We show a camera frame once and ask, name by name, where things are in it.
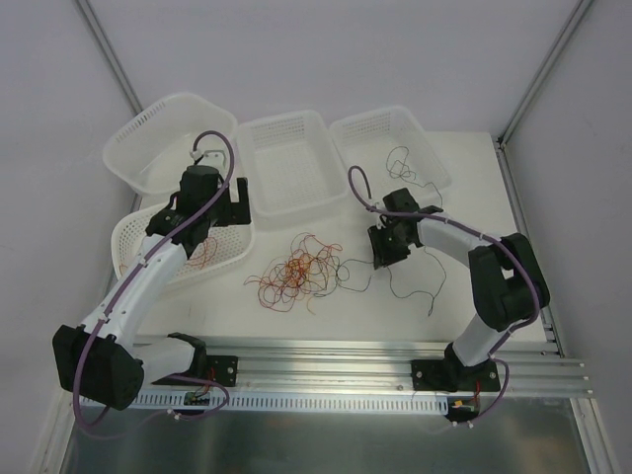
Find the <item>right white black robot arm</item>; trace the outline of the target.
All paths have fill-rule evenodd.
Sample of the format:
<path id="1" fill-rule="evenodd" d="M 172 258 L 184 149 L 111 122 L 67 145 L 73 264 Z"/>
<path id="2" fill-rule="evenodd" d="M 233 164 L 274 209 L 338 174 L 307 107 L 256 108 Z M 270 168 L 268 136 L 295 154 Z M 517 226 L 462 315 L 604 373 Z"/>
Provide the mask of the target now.
<path id="1" fill-rule="evenodd" d="M 376 268 L 405 260 L 412 248 L 432 248 L 470 274 L 475 315 L 442 357 L 412 361 L 415 388 L 498 391 L 494 352 L 550 302 L 530 242 L 520 233 L 492 237 L 454 221 L 437 206 L 420 207 L 406 188 L 387 195 L 383 204 L 377 224 L 368 230 Z"/>

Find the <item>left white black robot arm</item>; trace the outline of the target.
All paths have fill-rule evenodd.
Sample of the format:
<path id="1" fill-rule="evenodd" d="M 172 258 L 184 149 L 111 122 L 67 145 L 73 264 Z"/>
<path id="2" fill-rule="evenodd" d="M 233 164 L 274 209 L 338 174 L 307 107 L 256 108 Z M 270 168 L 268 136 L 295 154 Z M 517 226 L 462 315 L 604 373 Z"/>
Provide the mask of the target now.
<path id="1" fill-rule="evenodd" d="M 142 350 L 133 343 L 162 290 L 185 266 L 213 228 L 251 222 L 248 181 L 228 178 L 211 166 L 191 165 L 180 188 L 149 220 L 129 269 L 104 300 L 76 327 L 61 326 L 52 338 L 60 386 L 111 409 L 127 408 L 140 389 L 177 375 L 197 384 L 208 374 L 205 343 L 171 333 Z"/>

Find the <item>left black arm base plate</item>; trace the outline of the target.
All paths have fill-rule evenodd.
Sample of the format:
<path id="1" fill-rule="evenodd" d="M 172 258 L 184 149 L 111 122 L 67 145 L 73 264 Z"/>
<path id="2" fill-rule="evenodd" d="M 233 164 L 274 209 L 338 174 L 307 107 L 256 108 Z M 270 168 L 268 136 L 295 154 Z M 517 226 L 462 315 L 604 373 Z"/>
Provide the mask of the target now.
<path id="1" fill-rule="evenodd" d="M 236 355 L 207 355 L 201 366 L 201 377 L 225 387 L 237 382 L 239 357 Z"/>

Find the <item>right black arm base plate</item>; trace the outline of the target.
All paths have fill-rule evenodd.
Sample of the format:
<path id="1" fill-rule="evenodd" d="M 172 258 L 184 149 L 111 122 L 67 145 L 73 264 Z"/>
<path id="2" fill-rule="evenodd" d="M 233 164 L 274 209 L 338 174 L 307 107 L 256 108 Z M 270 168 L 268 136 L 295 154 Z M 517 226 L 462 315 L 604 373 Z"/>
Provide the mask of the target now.
<path id="1" fill-rule="evenodd" d="M 415 391 L 494 393 L 501 389 L 497 366 L 489 360 L 461 366 L 445 359 L 413 359 L 411 376 Z"/>

